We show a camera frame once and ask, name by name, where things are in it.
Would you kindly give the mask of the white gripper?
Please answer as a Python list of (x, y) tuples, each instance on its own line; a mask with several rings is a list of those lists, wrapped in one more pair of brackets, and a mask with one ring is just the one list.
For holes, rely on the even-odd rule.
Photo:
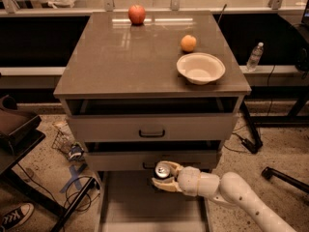
[(189, 196), (214, 197), (216, 195), (220, 183), (217, 175), (202, 172), (190, 166), (183, 169), (180, 164), (173, 161), (160, 162), (170, 166), (171, 176), (178, 177), (177, 182), (174, 178), (164, 180), (152, 178), (152, 183), (156, 188), (170, 192), (182, 192)]

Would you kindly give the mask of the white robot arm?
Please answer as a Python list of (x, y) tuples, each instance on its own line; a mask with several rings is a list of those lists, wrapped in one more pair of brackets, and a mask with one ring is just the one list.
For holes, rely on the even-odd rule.
[(152, 177), (154, 186), (187, 196), (202, 196), (222, 206), (242, 208), (263, 232), (296, 232), (290, 224), (267, 206), (247, 182), (235, 172), (221, 177), (192, 166), (160, 161)]

